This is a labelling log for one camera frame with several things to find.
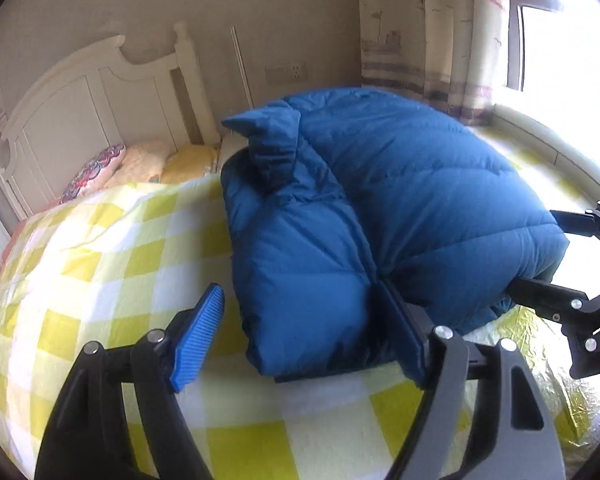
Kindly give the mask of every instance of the bed headboard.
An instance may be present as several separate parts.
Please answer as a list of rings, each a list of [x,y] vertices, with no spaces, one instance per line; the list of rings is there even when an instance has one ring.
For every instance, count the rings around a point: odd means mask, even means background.
[[[58,62],[26,92],[6,127],[9,165],[0,165],[0,187],[20,219],[57,200],[107,146],[160,139],[176,152],[190,144],[173,70],[182,72],[204,143],[220,143],[194,45],[184,23],[174,30],[168,56],[131,64],[120,52],[125,37],[115,36]]]

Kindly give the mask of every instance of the curtain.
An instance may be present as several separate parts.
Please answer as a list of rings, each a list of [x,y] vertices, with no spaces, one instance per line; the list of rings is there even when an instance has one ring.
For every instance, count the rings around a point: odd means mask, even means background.
[[[360,0],[362,83],[487,123],[508,22],[509,0]]]

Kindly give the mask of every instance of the wall switch plate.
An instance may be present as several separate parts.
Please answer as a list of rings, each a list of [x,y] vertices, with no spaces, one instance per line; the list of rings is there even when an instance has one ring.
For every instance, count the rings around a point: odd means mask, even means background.
[[[300,83],[309,79],[304,61],[266,67],[265,74],[270,85]]]

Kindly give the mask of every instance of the window sill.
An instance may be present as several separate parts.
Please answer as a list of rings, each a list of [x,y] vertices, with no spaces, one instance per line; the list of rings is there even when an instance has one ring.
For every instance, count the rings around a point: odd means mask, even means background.
[[[500,88],[494,92],[492,125],[529,146],[582,188],[592,202],[600,200],[600,166],[571,146],[565,137],[538,117],[538,104],[522,92]]]

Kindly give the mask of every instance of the blue gripper pad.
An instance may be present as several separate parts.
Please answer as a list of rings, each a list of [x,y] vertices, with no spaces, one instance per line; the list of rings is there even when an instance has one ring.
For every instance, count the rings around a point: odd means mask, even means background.
[[[209,285],[193,309],[192,321],[174,351],[170,382],[176,393],[195,381],[220,320],[224,314],[224,291],[217,283]]]

